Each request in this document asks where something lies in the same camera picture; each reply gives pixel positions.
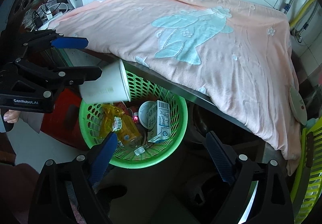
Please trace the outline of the left hand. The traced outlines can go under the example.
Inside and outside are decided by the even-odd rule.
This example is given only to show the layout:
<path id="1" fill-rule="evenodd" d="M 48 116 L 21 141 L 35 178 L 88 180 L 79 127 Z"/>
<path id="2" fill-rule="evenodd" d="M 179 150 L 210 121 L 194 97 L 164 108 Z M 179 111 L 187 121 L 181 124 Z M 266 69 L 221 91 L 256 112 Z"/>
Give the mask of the left hand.
<path id="1" fill-rule="evenodd" d="M 4 115 L 3 119 L 7 123 L 16 123 L 20 118 L 21 111 L 8 110 Z"/>

